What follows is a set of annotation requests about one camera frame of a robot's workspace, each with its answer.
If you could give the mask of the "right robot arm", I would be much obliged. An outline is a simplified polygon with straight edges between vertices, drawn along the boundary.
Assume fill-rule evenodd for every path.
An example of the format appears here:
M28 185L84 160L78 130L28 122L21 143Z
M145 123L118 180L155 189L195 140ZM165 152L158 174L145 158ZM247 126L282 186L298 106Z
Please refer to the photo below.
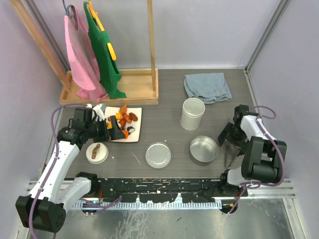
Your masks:
M231 144L239 151L238 155L244 157L240 167L221 174L218 189L222 195L282 184L287 145L267 131L262 119L263 115L250 111L247 105L239 105L234 109L233 121L218 136L220 145Z

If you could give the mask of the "metal tongs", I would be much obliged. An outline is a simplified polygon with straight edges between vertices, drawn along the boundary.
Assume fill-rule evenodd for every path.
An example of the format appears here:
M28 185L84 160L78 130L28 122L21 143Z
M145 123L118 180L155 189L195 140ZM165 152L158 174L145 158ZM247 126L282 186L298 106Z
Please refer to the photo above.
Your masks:
M237 158L237 148L231 145L229 142L225 142L224 151L224 166L226 169L230 169L235 159Z

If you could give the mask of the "blue cloth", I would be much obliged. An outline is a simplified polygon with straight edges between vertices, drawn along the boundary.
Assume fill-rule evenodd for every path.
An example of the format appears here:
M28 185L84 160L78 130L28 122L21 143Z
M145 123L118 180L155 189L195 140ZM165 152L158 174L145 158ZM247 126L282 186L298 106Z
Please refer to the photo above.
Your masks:
M232 100L224 73L184 75L183 84L188 98L200 99L205 104Z

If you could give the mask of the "salmon nigiri toy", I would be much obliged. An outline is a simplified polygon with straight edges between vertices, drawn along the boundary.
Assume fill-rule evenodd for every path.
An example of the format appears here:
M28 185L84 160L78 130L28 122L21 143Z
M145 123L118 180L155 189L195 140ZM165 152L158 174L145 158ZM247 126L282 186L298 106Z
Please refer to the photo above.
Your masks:
M125 135L125 139L127 139L130 135L130 133L127 130L124 130L123 133Z

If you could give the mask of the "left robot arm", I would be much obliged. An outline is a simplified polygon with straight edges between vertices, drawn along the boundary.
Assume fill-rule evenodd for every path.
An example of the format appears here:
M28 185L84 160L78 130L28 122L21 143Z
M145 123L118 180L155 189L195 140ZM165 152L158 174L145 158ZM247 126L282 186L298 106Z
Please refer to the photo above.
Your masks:
M54 131L55 147L41 177L27 196L18 197L15 207L24 227L32 236L35 230L57 233L62 228L71 207L84 195L95 197L100 191L96 174L80 172L64 190L61 185L72 162L88 140L87 158L94 164L104 162L109 150L105 141L125 138L115 116L107 127L104 104L75 104L74 116L68 126Z

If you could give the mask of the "white cylindrical container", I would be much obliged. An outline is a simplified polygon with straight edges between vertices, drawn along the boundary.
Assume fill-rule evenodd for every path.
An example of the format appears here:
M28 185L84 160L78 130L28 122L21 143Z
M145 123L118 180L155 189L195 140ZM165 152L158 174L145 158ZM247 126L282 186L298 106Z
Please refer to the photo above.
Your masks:
M205 112L205 104L198 98L188 98L183 102L180 118L181 126L186 130L195 130L199 127Z

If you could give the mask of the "round metal tin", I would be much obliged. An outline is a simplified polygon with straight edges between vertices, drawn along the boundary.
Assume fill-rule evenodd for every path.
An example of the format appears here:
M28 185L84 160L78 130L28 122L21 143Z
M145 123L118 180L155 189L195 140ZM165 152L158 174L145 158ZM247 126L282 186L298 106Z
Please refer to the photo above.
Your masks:
M217 143L207 136L195 137L191 141L189 149L193 158L202 163L215 160L219 152Z

